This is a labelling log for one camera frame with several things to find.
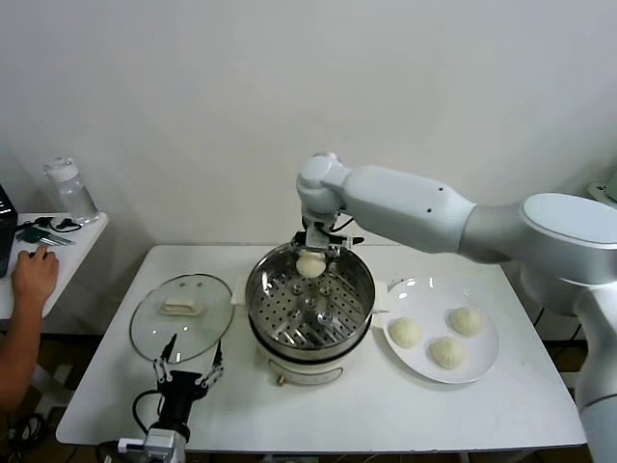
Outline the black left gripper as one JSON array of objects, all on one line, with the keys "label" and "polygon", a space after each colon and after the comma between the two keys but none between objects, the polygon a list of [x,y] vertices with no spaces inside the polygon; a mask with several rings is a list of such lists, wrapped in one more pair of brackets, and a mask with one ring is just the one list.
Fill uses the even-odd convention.
[{"label": "black left gripper", "polygon": [[157,391],[163,397],[158,420],[162,425],[187,424],[193,404],[204,398],[208,388],[213,386],[224,373],[221,340],[217,343],[211,370],[204,377],[197,372],[181,370],[169,372],[168,363],[175,342],[176,334],[173,334],[159,357],[152,362],[157,381]]}]

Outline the person's hand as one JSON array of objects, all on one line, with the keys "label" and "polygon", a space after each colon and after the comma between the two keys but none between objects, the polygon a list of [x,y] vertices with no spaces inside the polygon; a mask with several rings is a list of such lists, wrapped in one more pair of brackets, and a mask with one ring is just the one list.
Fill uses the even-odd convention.
[{"label": "person's hand", "polygon": [[55,290],[59,275],[56,255],[44,246],[18,254],[12,274],[13,299],[19,306],[42,307]]}]

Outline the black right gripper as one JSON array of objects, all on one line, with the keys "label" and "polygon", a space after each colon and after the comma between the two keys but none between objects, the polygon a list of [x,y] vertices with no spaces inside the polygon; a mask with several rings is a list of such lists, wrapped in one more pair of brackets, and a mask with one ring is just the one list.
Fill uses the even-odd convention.
[{"label": "black right gripper", "polygon": [[360,236],[341,234],[354,222],[349,218],[337,225],[338,215],[304,215],[302,224],[305,231],[297,231],[291,239],[290,249],[299,252],[307,247],[328,247],[327,262],[329,271],[337,271],[340,247],[352,247],[364,242]]}]

